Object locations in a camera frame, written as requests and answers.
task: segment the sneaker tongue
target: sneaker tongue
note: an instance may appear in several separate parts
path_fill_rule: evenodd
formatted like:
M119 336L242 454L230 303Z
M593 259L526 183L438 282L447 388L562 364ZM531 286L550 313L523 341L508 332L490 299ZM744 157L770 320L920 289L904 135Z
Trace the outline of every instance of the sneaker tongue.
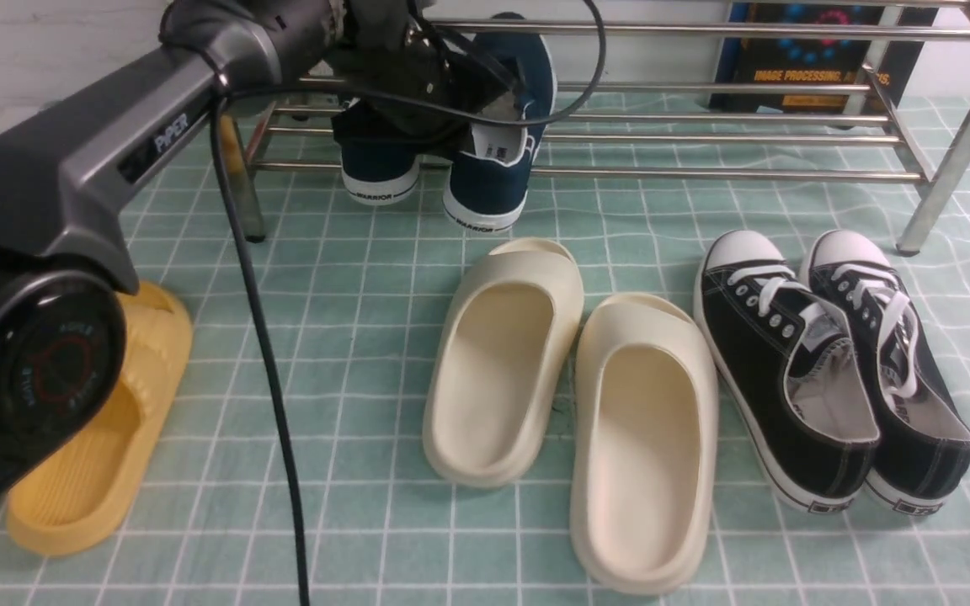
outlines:
M806 326L800 334L800 343L792 355L788 369L789 379L808 380L825 367L836 354L851 348L851 340L838 323L825 314L819 303L812 303L800 311Z
M889 340L882 345L882 375L888 383L900 387L908 379L911 364L908 361L909 334L905 330L906 321L901 321L893 330Z

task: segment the teal grid mat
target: teal grid mat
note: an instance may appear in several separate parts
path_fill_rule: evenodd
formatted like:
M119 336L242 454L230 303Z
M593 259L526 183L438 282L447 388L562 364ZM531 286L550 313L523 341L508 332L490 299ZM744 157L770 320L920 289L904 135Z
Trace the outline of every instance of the teal grid mat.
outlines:
M638 96L595 104L693 108ZM966 111L965 99L919 99L903 113L938 157ZM145 484L115 537L66 560L14 547L0 509L0 605L294 603L284 472L204 144L199 138L122 217L141 275L181 295L196 322L193 360ZM301 139L275 141L272 151L332 153L331 143ZM542 161L896 166L889 150L766 146L546 146ZM319 606L970 605L970 472L928 520L889 513L866 496L831 518L796 513L770 497L726 391L705 560L688 587L662 601L604 590L574 560L569 372L546 444L522 481L493 492L440 481L419 434L441 322L462 272L507 238L448 222L442 185L432 175L407 203L370 210L347 199L334 176L258 177L270 238L253 246L253 258L288 394ZM924 252L897 264L970 423L970 173L959 189ZM897 185L543 179L513 235L570 248L588 311L623 290L690 309L697 262L724 231L762 231L794 260L833 227L889 249L916 202Z

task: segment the shoe rack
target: shoe rack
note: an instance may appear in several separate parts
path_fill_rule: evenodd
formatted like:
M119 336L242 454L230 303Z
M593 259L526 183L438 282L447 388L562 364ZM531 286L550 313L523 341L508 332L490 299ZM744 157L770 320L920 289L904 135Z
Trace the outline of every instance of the shoe rack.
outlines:
M624 133L586 133L586 131L565 131L562 123L550 128L546 141L578 143L631 143L639 146L843 146L844 148L871 148L889 146L896 152L903 170L842 170L811 169L781 170L771 168L747 167L648 167L648 166L551 166L536 165L534 173L542 177L585 177L620 179L758 179L778 181L807 181L808 183L903 183L913 185L919 192L920 202L909 220L908 226L897 241L898 252L904 256L919 253L932 227L942 214L948 200L960 183L970 164L970 109L960 125L946 156L938 166L931 166L919 152L909 134L908 127L902 123L896 106L885 87L878 82L875 74L881 65L886 47L890 41L970 42L970 27L916 27L898 26L902 8L942 8L960 11L970 22L970 0L850 0L849 4L881 5L885 8L879 24L664 24L611 22L607 24L610 37L621 35L682 35L682 37L715 38L793 38L816 40L869 40L862 69L857 81L852 84L716 84L716 83L667 83L667 82L630 82L603 83L598 88L602 93L669 93L669 95L706 95L706 93L785 93L786 95L847 95L848 101L843 114L713 114L713 112L693 112L693 114L631 114L616 110L581 110L567 123L617 123L632 125L651 124L743 124L777 126L865 126L881 130L880 135L870 134L774 134L774 133L676 133L676 134L639 134L636 131ZM467 34L484 31L534 31L544 35L593 35L592 23L570 22L570 20L492 20L492 19L436 19L436 24L454 27ZM330 77L304 77L303 84L330 81ZM581 91L581 82L562 82L561 90ZM884 114L860 115L860 109L867 99L877 99L886 108ZM236 151L242 153L243 166L232 174L232 185L236 190L240 208L245 220L247 234L251 241L259 242L265 238L264 220L259 212L257 195L253 188L253 176L259 170L274 172L337 172L338 162L302 162L292 158L273 157L269 154L269 143L274 137L330 137L328 127L315 125L285 125L277 120L284 115L326 116L335 115L338 108L323 104L302 103L301 100L274 101L262 113L261 120L250 137L247 145L238 141ZM237 137L234 124L228 122L226 133ZM443 169L442 162L423 165L427 169Z

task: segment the black cable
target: black cable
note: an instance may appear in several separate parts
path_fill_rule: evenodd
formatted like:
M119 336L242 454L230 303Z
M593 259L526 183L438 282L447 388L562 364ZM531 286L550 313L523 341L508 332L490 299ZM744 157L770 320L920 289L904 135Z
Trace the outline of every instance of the black cable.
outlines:
M249 300L249 310L253 314L253 327L257 333L257 341L261 348L261 357L264 360L264 371L269 380L269 390L272 391L272 409L274 420L276 421L276 433L280 437L280 453L284 461L286 470L286 484L290 490L291 522L294 529L294 559L296 559L297 570L297 593L299 593L299 603L301 606L309 606L309 566L308 555L305 541L305 515L304 507L301 505L301 487L297 480L297 464L294 460L289 423L286 421L286 406L284 394L280 383L280 368L276 364L276 356L272 348L272 338L269 335L269 327L264 319L264 307L261 303L261 295L257 283L257 274L253 271L253 259L249 254L249 245L243 233L242 220L238 217L237 202L234 199L234 192L231 190L231 177L227 171L227 158L223 153L223 143L220 138L220 119L227 111L232 100L247 97L274 96L281 93L347 93L355 97L365 99L378 99L389 101L389 103L407 104L408 106L439 112L466 120L466 122L484 124L487 126L507 126L507 127L529 127L540 126L558 122L568 118L571 114L578 111L590 96L593 96L597 85L600 84L601 77L605 73L605 21L601 18L594 0L583 0L586 7L594 16L594 23L597 26L598 38L598 57L597 67L593 77L584 91L568 107L555 114L543 116L543 118L532 120L494 120L485 116L469 114L469 112L439 106L414 99L384 93L382 91L372 91L369 88L358 88L358 86L343 83L297 83L292 85L270 86L270 88L254 88L249 91L239 93L227 93L220 96L213 104L211 115L209 115L209 130L211 131L212 164L216 170L216 181L219 183L220 195L223 197L223 206L227 210L227 219L231 223L231 234L234 238L234 247L238 253L238 264L242 266L242 281L246 285L246 298Z
M211 145L212 162L216 169L216 181L219 181L220 193L223 195L223 206L227 208L227 219L231 222L231 234L234 237L234 247L238 252L238 264L242 265L242 280L246 283L246 296L249 299L249 310L253 313L253 326L257 330L257 341L261 346L261 357L264 359L264 371L269 376L269 389L272 391L272 407L276 417L276 431L280 435L280 451L286 468L286 484L290 488L290 510L294 525L294 556L297 563L297 594L301 606L309 606L309 567L305 545L305 517L304 507L301 506L301 488L297 482L297 465L294 463L294 451L290 440L290 427L286 423L286 407L280 384L280 369L276 365L276 354L272 349L272 338L269 327L264 320L264 307L261 306L261 295L257 285L257 274L253 271L253 260L249 256L249 246L243 234L242 220L238 218L238 207L231 191L231 177L227 175L227 159L223 154L220 139L220 118L227 111L230 99L223 97L216 101L211 112Z
M601 12L597 9L597 4L594 3L594 0L582 1L584 4L586 4L586 8L589 8L589 11L594 15L594 24L597 27L597 67L594 68L594 75L589 79L589 84L586 84L586 88L583 89L581 95L579 95L576 100L571 101L569 106L555 112L555 114L542 116L542 118L534 118L530 120L496 120L493 118L486 118L484 115L470 114L470 112L440 106L439 104L434 104L430 101L423 101L413 97L404 97L402 95L394 95L394 93L374 91L374 89L363 88L363 86L357 86L349 82L342 81L308 83L296 82L294 84L280 84L278 86L262 86L261 88L250 88L247 91L230 93L230 99L235 100L249 97L274 97L277 95L285 95L286 93L330 93L330 95L345 93L345 95L360 97L362 99L374 99L388 101L388 103L394 104L406 104L407 106L417 109L431 110L438 112L438 114L450 115L451 118L458 118L469 123L482 124L485 126L523 128L529 126L543 126L554 122L559 122L559 120L569 118L571 114L574 114L574 112L582 108L582 106L586 104L586 101L589 101L589 97L593 96L594 91L597 89L597 85L600 84L601 78L605 74L605 59L607 59L608 53L608 42L605 41L605 39L607 39L607 35L605 34L605 20L603 17L601 17Z

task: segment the cream slide sandal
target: cream slide sandal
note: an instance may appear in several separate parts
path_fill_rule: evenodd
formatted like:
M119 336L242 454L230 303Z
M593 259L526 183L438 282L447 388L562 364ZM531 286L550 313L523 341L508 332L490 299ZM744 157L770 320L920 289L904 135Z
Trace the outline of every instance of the cream slide sandal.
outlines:
M466 272L424 409L424 453L436 472L490 488L529 469L583 298L574 257L546 239L506 242Z
M696 574L717 463L717 372L679 307L613 295L578 342L571 541L597 582L674 591Z

